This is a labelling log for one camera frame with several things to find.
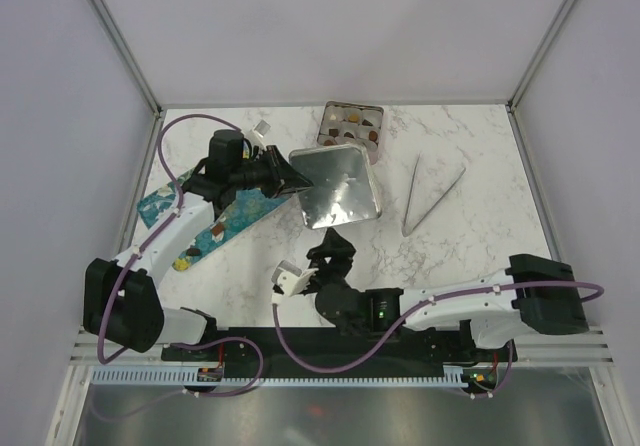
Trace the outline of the square tin lid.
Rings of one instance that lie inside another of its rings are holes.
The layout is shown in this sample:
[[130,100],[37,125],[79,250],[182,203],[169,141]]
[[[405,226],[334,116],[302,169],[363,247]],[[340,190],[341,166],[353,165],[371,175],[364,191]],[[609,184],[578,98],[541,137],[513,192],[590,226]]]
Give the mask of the square tin lid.
[[377,181],[366,149],[357,144],[294,150],[291,166],[313,186],[298,194],[310,230],[376,220],[381,216]]

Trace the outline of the pink chocolate tin box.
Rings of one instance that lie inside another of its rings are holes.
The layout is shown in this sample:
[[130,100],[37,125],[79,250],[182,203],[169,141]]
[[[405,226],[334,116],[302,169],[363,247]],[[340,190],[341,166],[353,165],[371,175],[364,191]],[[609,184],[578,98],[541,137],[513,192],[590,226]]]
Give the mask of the pink chocolate tin box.
[[[337,120],[330,120],[330,115],[332,113],[337,115]],[[359,121],[349,121],[349,116],[351,114],[358,114]],[[380,153],[383,118],[384,109],[380,106],[328,101],[321,117],[316,143],[319,146],[323,146],[324,140],[332,139],[335,142],[333,146],[344,144],[360,145],[366,149],[370,162],[375,164],[378,161]],[[363,119],[371,121],[374,126],[363,126]],[[337,137],[329,135],[329,130],[332,128],[339,130],[339,135]],[[345,138],[343,136],[345,131],[351,132],[354,139]],[[375,131],[378,134],[377,141],[369,140],[368,135],[371,131]]]

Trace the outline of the metal tongs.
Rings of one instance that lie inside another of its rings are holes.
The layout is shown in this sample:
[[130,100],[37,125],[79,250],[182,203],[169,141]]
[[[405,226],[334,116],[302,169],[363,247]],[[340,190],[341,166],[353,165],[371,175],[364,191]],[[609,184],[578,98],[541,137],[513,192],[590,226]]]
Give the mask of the metal tongs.
[[409,182],[406,205],[401,220],[404,238],[414,234],[439,205],[454,191],[466,173],[464,162],[445,164],[441,170],[425,153],[419,153]]

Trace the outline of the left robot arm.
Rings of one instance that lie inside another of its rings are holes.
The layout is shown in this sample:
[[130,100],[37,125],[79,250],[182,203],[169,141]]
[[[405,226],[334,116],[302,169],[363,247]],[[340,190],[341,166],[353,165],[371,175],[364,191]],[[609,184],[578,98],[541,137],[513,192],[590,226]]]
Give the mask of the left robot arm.
[[100,342],[111,341],[139,353],[162,343],[183,344],[197,360],[213,357],[218,335],[196,310],[162,306],[157,288],[179,255],[211,226],[244,190],[278,198],[308,190],[312,182],[297,172],[277,147],[244,155],[245,137],[219,130],[208,154],[177,190],[172,209],[158,219],[142,242],[111,260],[97,258],[85,272],[83,327]]

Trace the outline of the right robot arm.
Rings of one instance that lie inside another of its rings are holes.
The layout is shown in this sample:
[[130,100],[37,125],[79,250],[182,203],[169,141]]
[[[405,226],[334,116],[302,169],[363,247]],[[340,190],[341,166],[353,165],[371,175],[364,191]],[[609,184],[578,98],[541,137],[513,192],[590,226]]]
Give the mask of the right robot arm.
[[346,336],[390,339],[400,329],[419,332],[465,322],[457,348],[469,360],[529,332],[582,334],[589,326],[572,268],[531,254],[517,254],[507,268],[438,291],[379,288],[360,291],[346,277],[355,247],[330,228],[307,258],[314,273],[305,293],[316,312]]

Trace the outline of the teal floral tray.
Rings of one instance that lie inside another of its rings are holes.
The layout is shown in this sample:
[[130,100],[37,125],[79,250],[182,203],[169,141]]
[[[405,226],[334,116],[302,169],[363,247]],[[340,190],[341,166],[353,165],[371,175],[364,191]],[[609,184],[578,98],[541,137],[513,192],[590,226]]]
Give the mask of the teal floral tray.
[[[137,204],[137,212],[144,225],[148,229],[154,226],[175,199],[175,187],[172,183],[167,183],[143,197]],[[199,261],[221,249],[246,229],[273,213],[288,200],[289,197],[266,198],[259,189],[240,191],[236,200],[220,216],[216,217],[216,221],[202,230],[191,241],[189,247],[178,256],[172,264],[173,269],[177,272],[185,272]],[[212,240],[210,232],[216,224],[225,227],[224,239],[218,243]],[[199,257],[187,256],[186,251],[189,248],[198,248],[201,255]]]

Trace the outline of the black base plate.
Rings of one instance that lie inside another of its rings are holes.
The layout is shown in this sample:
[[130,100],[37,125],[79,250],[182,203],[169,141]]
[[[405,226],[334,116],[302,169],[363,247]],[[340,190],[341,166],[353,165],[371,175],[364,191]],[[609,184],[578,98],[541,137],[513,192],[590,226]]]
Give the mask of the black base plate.
[[[344,336],[335,328],[287,327],[283,335],[288,346],[303,361],[320,368],[344,366],[367,353],[375,344],[360,336]],[[205,337],[205,344],[224,338],[243,337],[256,343],[264,357],[264,373],[299,376],[311,373],[295,363],[280,344],[273,327],[237,327],[215,331]],[[168,347],[161,353],[166,362],[213,362],[220,359],[234,377],[253,377],[259,365],[255,350],[244,343],[232,341],[201,351]],[[441,373],[446,365],[472,367],[478,363],[500,363],[517,360],[513,346],[483,350],[471,339],[467,323],[459,330],[440,331],[429,328],[412,331],[402,327],[372,358],[336,377],[390,377]]]

